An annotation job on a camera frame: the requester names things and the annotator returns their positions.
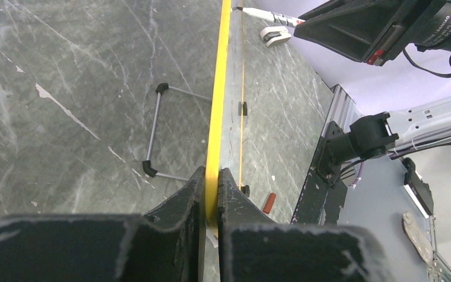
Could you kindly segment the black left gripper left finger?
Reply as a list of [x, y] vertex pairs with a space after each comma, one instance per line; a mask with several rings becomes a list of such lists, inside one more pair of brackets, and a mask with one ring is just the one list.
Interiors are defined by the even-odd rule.
[[201, 281], [204, 167], [146, 214], [0, 219], [0, 281]]

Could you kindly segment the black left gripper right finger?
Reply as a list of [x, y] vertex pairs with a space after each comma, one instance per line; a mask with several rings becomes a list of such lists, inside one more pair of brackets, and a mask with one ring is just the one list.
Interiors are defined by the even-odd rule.
[[394, 281], [381, 244], [356, 226], [279, 224], [218, 175], [221, 281]]

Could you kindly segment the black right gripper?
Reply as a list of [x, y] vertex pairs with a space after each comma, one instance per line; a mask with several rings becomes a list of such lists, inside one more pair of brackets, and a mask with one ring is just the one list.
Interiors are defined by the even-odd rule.
[[[375, 62], [404, 32], [407, 1], [329, 1], [300, 16], [296, 38], [323, 46], [354, 62]], [[451, 1], [419, 23], [410, 40], [419, 52], [451, 52]]]

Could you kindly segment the brown marker cap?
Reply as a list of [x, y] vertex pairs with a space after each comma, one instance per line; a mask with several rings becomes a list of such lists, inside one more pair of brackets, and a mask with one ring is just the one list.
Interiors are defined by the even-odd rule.
[[273, 205], [275, 203], [275, 199], [276, 199], [277, 195], [275, 193], [270, 193], [265, 201], [265, 204], [262, 208], [262, 212], [264, 214], [270, 214], [271, 210], [273, 208]]

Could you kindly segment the white marker pen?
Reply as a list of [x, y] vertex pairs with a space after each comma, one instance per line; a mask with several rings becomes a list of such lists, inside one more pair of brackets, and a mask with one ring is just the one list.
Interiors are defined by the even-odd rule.
[[234, 11], [238, 10], [252, 17], [262, 19], [268, 22], [278, 23], [284, 26], [289, 26], [292, 28], [295, 28], [296, 26], [301, 25], [305, 22], [305, 20], [300, 18], [295, 18], [292, 16], [287, 16], [271, 11], [265, 11], [257, 8], [237, 6], [234, 7], [233, 10]]

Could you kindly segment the yellow framed whiteboard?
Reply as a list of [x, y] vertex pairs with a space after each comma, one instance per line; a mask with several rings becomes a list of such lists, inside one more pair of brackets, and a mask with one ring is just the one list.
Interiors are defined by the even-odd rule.
[[245, 102], [244, 15], [234, 7], [244, 1], [223, 1], [216, 54], [210, 131], [205, 173], [205, 211], [208, 229], [218, 235], [218, 180], [222, 169], [230, 169], [237, 184], [242, 182], [244, 116], [238, 103]]

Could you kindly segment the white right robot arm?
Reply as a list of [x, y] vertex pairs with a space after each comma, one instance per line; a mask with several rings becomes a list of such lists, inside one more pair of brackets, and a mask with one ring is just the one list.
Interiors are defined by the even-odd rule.
[[[329, 1], [301, 15], [297, 38], [317, 43], [352, 61], [382, 66], [405, 53], [450, 52], [451, 1]], [[317, 176], [330, 186], [350, 167], [397, 149], [427, 146], [433, 135], [451, 127], [451, 98], [418, 109], [365, 116], [323, 137], [314, 156]]]

